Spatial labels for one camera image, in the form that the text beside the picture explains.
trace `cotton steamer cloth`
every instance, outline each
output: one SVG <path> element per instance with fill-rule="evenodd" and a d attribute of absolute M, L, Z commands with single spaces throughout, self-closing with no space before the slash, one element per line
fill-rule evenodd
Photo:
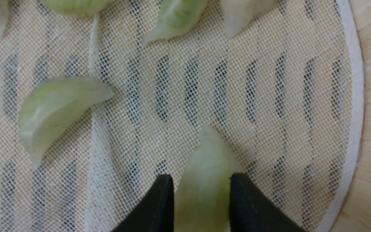
<path fill-rule="evenodd" d="M 307 231 L 327 232 L 358 158 L 363 65 L 347 0 L 280 0 L 232 39 L 218 1 L 185 36 L 141 47 L 158 0 L 73 19 L 10 1 L 0 39 L 0 231 L 109 231 L 156 176 L 178 185 L 202 125 Z M 17 115 L 34 86 L 94 75 L 115 88 L 32 171 Z"/>

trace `white mesh cloth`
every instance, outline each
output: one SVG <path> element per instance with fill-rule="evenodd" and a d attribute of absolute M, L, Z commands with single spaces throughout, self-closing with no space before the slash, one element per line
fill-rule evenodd
<path fill-rule="evenodd" d="M 210 0 L 187 35 L 141 48 L 158 0 L 72 19 L 11 1 L 0 39 L 0 231 L 109 231 L 159 173 L 178 185 L 203 124 L 307 231 L 327 232 L 358 157 L 363 66 L 347 0 L 280 0 L 231 40 Z M 39 170 L 18 142 L 35 84 L 95 75 L 118 92 L 89 110 Z"/>

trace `black tongs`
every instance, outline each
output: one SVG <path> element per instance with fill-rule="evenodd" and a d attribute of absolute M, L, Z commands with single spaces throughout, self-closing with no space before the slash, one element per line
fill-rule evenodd
<path fill-rule="evenodd" d="M 262 194 L 243 173 L 231 176 L 231 232 L 304 232 Z M 173 232 L 174 187 L 160 175 L 145 197 L 112 232 Z"/>

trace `steamed dumpling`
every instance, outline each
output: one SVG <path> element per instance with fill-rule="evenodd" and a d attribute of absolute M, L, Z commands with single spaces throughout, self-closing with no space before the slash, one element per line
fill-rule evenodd
<path fill-rule="evenodd" d="M 143 46 L 159 39 L 184 35 L 198 22 L 208 0 L 164 0 L 157 25 L 146 34 Z"/>
<path fill-rule="evenodd" d="M 220 0 L 227 38 L 237 35 L 249 22 L 274 6 L 274 0 Z"/>

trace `cloth edge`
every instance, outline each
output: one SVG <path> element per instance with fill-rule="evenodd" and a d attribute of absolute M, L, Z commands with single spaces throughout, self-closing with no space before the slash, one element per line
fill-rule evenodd
<path fill-rule="evenodd" d="M 332 228 L 338 214 L 340 213 L 357 167 L 364 120 L 365 73 L 357 28 L 349 1 L 337 0 L 337 4 L 345 32 L 352 71 L 352 119 L 350 121 L 350 125 L 353 126 L 350 126 L 349 130 L 349 142 L 347 145 L 346 159 L 343 165 L 343 175 L 339 185 L 340 191 L 337 191 L 334 200 L 328 207 L 315 232 L 328 232 Z M 345 172 L 346 167 L 350 167 L 352 165 L 354 166 L 353 172 Z"/>

